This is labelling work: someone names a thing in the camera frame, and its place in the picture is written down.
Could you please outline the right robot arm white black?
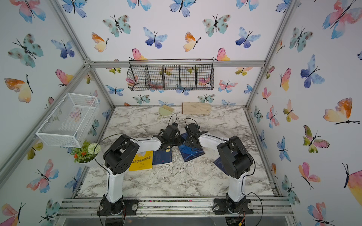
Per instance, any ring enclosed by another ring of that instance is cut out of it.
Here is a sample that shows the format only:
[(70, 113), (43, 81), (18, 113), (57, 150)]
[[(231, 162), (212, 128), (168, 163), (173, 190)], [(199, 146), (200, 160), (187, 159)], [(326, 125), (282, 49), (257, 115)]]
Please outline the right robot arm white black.
[(210, 148), (219, 153), (224, 170), (229, 176), (229, 188), (225, 198), (214, 199), (216, 215), (253, 214), (251, 200), (245, 194), (245, 178), (254, 164), (254, 159), (237, 136), (219, 138), (206, 131), (189, 131), (185, 144), (195, 148)]

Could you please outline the navy yellow-label book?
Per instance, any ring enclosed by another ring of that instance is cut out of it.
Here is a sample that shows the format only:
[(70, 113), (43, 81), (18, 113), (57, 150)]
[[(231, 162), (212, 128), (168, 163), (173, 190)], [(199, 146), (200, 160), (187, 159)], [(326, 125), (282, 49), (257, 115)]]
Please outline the navy yellow-label book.
[(224, 173), (226, 174), (227, 176), (229, 176), (229, 174), (227, 173), (224, 165), (222, 164), (222, 161), (221, 161), (221, 158), (217, 158), (215, 161), (214, 161), (214, 164)]

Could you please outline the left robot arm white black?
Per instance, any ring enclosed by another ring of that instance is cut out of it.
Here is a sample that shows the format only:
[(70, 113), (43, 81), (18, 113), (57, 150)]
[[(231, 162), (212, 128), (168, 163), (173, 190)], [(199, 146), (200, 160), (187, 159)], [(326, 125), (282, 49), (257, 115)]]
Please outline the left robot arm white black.
[(120, 135), (103, 155), (105, 170), (108, 172), (107, 192), (100, 202), (97, 215), (134, 215), (136, 211), (132, 210), (132, 206), (138, 202), (126, 204), (123, 200), (123, 179), (136, 154), (165, 151), (173, 146), (182, 145), (183, 142), (184, 138), (176, 122), (167, 125), (151, 138), (133, 139), (128, 135)]

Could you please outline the dark blue yellow-label book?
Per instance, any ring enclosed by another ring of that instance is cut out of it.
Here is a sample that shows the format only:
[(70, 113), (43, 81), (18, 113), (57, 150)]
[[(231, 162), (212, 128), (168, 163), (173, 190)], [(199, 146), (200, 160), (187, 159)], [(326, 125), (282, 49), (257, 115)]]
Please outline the dark blue yellow-label book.
[(153, 165), (169, 164), (172, 163), (172, 151), (167, 149), (164, 151), (153, 152)]

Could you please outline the blue Little Prince book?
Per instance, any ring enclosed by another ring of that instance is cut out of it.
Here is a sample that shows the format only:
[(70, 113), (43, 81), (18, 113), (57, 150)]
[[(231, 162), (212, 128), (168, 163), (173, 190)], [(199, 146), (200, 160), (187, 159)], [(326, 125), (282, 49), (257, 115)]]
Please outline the blue Little Prince book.
[(186, 138), (188, 137), (187, 133), (181, 134), (181, 137), (185, 140), (181, 146), (178, 146), (178, 148), (185, 162), (189, 162), (205, 154), (201, 148), (196, 149), (185, 145)]

